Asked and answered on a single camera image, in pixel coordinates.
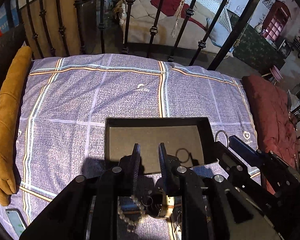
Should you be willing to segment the beige strap wristwatch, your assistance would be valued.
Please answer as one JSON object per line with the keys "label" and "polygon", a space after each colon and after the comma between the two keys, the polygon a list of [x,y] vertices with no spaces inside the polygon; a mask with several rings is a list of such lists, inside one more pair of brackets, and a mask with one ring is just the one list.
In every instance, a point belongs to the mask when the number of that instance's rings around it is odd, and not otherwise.
{"label": "beige strap wristwatch", "polygon": [[151,203],[147,209],[148,214],[154,218],[170,218],[175,206],[175,197],[168,196],[162,189],[152,192],[149,196]]}

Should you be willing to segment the black rectangular jewelry tray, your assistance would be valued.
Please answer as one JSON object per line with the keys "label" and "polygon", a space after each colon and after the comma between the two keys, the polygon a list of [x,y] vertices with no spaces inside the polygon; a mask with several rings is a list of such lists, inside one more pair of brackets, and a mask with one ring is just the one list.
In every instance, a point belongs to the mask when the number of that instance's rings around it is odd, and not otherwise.
{"label": "black rectangular jewelry tray", "polygon": [[215,143],[207,117],[196,118],[107,118],[104,134],[106,168],[140,146],[141,165],[145,174],[160,172],[159,144],[167,154],[178,157],[185,167],[215,163]]}

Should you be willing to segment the dark red quilted blanket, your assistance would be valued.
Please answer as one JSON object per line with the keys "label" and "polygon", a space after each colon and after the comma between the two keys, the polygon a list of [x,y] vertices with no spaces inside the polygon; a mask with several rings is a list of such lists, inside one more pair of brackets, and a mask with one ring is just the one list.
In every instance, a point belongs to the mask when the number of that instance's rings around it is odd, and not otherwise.
{"label": "dark red quilted blanket", "polygon": [[243,77],[242,84],[253,115],[258,148],[275,153],[296,168],[296,131],[289,118],[287,93],[256,75]]}

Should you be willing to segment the pink stool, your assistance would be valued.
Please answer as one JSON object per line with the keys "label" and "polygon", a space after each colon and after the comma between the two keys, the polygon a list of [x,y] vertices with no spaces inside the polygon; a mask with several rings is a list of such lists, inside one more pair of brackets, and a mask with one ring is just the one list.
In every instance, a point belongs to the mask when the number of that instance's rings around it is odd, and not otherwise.
{"label": "pink stool", "polygon": [[268,80],[273,85],[280,83],[283,80],[283,76],[281,75],[279,69],[276,66],[273,66],[269,70],[270,72],[262,75],[262,77]]}

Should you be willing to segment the purple plaid bed sheet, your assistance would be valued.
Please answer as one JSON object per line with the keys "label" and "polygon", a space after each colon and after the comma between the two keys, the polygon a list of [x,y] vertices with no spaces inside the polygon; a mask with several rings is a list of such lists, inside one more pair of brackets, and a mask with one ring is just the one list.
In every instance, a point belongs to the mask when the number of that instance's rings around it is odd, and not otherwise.
{"label": "purple plaid bed sheet", "polygon": [[120,54],[36,60],[17,122],[21,189],[10,208],[30,223],[77,175],[101,174],[107,118],[202,116],[220,141],[235,135],[257,148],[249,102],[235,77]]}

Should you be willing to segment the green patterned cloth table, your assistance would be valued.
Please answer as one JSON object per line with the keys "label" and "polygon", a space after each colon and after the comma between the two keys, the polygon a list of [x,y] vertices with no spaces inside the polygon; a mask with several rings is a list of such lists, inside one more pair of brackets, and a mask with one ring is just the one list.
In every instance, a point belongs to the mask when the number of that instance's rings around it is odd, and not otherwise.
{"label": "green patterned cloth table", "polygon": [[234,57],[254,68],[260,74],[268,73],[273,66],[278,70],[284,66],[285,59],[283,56],[249,24],[238,38],[239,43],[232,52]]}

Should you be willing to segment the black smartphone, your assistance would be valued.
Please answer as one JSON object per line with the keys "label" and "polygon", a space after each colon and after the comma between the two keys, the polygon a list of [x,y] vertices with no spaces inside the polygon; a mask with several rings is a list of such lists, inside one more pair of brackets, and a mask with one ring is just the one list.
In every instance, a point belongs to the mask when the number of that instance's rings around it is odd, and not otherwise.
{"label": "black smartphone", "polygon": [[13,230],[18,237],[26,230],[27,225],[21,212],[18,209],[6,209],[5,210],[8,220],[10,221]]}

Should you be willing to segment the mustard suede cushion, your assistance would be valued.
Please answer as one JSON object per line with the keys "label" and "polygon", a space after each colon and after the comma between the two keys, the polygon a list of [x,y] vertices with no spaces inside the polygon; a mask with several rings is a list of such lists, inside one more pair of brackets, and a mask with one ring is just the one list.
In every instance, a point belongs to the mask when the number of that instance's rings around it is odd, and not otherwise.
{"label": "mustard suede cushion", "polygon": [[32,50],[21,47],[7,71],[0,90],[0,205],[8,206],[17,192],[13,151],[21,95],[31,65]]}

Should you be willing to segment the red phone booth cabinet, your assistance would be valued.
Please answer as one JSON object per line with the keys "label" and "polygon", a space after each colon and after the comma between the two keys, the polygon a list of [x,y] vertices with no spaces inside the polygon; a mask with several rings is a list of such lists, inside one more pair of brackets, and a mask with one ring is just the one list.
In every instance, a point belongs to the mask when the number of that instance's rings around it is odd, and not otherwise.
{"label": "red phone booth cabinet", "polygon": [[262,36],[275,42],[290,18],[290,10],[284,2],[276,0],[262,24]]}

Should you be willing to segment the beige sofa with pillows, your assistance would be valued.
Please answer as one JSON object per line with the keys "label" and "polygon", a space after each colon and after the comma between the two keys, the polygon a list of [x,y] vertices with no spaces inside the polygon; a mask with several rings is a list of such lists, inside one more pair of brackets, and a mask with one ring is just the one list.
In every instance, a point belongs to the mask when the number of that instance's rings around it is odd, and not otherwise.
{"label": "beige sofa with pillows", "polygon": [[181,0],[172,17],[161,12],[163,1],[160,0],[156,8],[151,5],[151,0],[134,0],[132,5],[128,5],[127,0],[119,0],[114,14],[119,18],[123,36],[129,43],[146,44],[152,41],[156,45],[197,50],[198,42],[206,35],[221,4],[215,0],[195,1],[193,12],[206,17],[204,30],[189,20],[185,27],[182,26],[192,0]]}

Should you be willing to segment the wooden panel board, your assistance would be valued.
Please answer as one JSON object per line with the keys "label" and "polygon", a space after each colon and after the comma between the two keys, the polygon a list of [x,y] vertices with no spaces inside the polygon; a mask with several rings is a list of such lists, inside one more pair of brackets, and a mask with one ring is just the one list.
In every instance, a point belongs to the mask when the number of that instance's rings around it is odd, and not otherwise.
{"label": "wooden panel board", "polygon": [[18,0],[27,40],[34,58],[80,54],[75,0],[59,0],[59,23],[56,0]]}

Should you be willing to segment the red throw blanket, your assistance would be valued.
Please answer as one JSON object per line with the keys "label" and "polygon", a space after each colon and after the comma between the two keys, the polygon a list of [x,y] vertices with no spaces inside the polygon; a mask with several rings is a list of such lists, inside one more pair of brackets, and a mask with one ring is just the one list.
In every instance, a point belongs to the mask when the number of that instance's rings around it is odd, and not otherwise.
{"label": "red throw blanket", "polygon": [[[151,5],[158,8],[159,2],[160,0],[151,0]],[[177,8],[179,7],[180,2],[181,0],[164,0],[163,5],[161,7],[161,12],[168,17],[174,16],[175,12],[177,11]],[[202,29],[206,30],[207,22],[206,17],[204,15],[194,11],[189,21],[195,23]]]}

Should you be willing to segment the black iron bed frame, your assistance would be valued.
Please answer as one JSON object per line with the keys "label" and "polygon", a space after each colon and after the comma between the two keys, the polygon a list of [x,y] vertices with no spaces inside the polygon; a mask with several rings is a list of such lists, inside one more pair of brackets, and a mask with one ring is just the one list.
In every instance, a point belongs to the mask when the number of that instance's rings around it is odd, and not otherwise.
{"label": "black iron bed frame", "polygon": [[[211,0],[212,2],[214,2],[216,4],[216,9],[217,11],[213,11],[213,13],[215,14],[215,16],[212,18],[211,24],[209,25],[209,27],[205,30],[205,36],[198,42],[198,49],[196,50],[195,55],[192,58],[192,61],[190,62],[190,65],[193,65],[194,62],[196,61],[198,55],[200,54],[200,51],[203,50],[204,48],[206,48],[206,41],[208,39],[208,37],[210,37],[210,34],[212,33],[212,31],[214,30],[216,23],[219,22],[219,18],[221,16],[221,14],[226,15],[225,12],[225,6],[228,2],[228,0],[222,0],[221,3],[218,3],[214,0]],[[224,43],[222,44],[219,52],[216,54],[215,59],[210,63],[208,70],[216,70],[218,68],[218,66],[220,65],[220,63],[223,61],[223,59],[226,57],[226,54],[228,53],[228,51],[234,46],[235,42],[236,42],[236,38],[239,37],[239,34],[243,31],[243,29],[245,28],[246,25],[248,25],[248,22],[250,21],[251,16],[253,15],[257,4],[259,3],[260,0],[249,0],[247,2],[247,5],[245,7],[245,9],[243,10],[239,20],[237,21],[236,25],[234,26],[234,28],[232,29],[232,27],[230,27],[229,25],[229,30],[230,33],[227,37],[227,39],[224,41]],[[86,54],[87,50],[85,48],[85,41],[83,38],[83,27],[82,27],[82,23],[80,22],[80,17],[82,16],[82,13],[80,12],[80,10],[78,9],[81,5],[87,3],[88,0],[84,1],[84,0],[75,0],[74,6],[77,9],[77,20],[78,20],[78,33],[79,33],[79,40],[81,43],[81,48],[80,51],[82,54]],[[98,28],[100,30],[100,38],[101,38],[101,50],[102,53],[105,53],[105,47],[104,47],[104,22],[103,22],[103,13],[104,13],[104,2],[105,0],[100,0],[100,22],[98,25]],[[116,8],[121,8],[123,10],[123,12],[121,12],[121,16],[119,16],[119,20],[122,20],[122,25],[124,25],[124,36],[123,36],[123,48],[122,48],[122,53],[127,54],[128,53],[128,38],[129,38],[129,28],[130,28],[130,22],[131,22],[131,15],[132,15],[132,8],[134,3],[136,2],[136,0],[120,0],[119,1],[119,5]],[[166,9],[166,7],[164,8],[166,0],[159,0],[157,7],[156,8],[156,12],[155,12],[155,18],[153,21],[153,25],[151,26],[151,28],[149,29],[149,33],[150,33],[150,38],[149,38],[149,43],[148,43],[148,50],[147,50],[147,57],[150,56],[151,54],[151,48],[152,48],[152,44],[154,41],[154,37],[156,36],[156,34],[158,33],[158,23],[160,20],[160,15],[165,14],[163,9]],[[175,37],[176,35],[176,29],[178,27],[178,23],[180,21],[180,19],[182,18],[182,12],[183,9],[185,7],[185,4],[188,2],[188,0],[180,0],[178,2],[178,6],[177,9],[175,10],[175,12],[173,13],[173,16],[169,16],[169,17],[173,17],[175,18],[175,23],[173,25],[173,28],[171,29],[171,36]],[[193,18],[194,12],[198,12],[198,10],[194,10],[194,6],[196,5],[196,2],[198,2],[199,4],[201,4],[202,6],[206,6],[208,4],[206,4],[205,2],[207,2],[207,0],[190,0],[190,4],[189,7],[185,10],[185,18],[183,20],[183,23],[181,25],[181,28],[178,32],[177,38],[175,40],[174,46],[170,52],[170,55],[168,57],[168,61],[169,62],[173,62],[174,61],[174,54],[175,51],[179,48],[179,43],[181,41],[181,38],[183,36],[183,33],[186,29],[187,23],[190,21],[191,18]],[[7,0],[5,2],[5,4],[11,3],[11,0]],[[45,19],[45,13],[46,10],[44,7],[42,7],[41,5],[43,5],[43,0],[39,0],[39,4],[40,4],[40,17],[43,20],[43,25],[46,26],[46,19]],[[36,31],[34,30],[34,25],[33,25],[33,21],[32,21],[32,16],[31,16],[31,10],[30,10],[30,0],[25,0],[25,4],[23,6],[26,6],[27,11],[29,13],[28,18],[29,18],[29,23],[30,26],[32,28],[33,31],[33,39],[35,40],[37,49],[41,55],[41,57],[43,57],[42,54],[42,50],[40,47],[40,44],[38,42],[38,35],[36,33]],[[19,23],[22,22],[22,17],[21,17],[21,8],[23,7],[19,5],[19,0],[15,0],[15,8],[17,10],[17,15],[18,15],[18,19],[19,19]],[[63,43],[64,43],[64,49],[67,53],[67,55],[69,54],[69,50],[67,47],[67,42],[66,42],[66,38],[65,38],[65,26],[63,24],[63,20],[62,20],[62,13],[61,13],[61,3],[60,0],[56,0],[56,8],[57,8],[57,16],[58,16],[58,21],[59,21],[59,32],[61,34]],[[55,53],[55,49],[51,43],[51,38],[49,36],[49,31],[46,28],[45,29],[45,34],[46,34],[46,39],[47,42],[49,44],[49,46],[51,47],[51,52],[52,55],[54,55]]]}

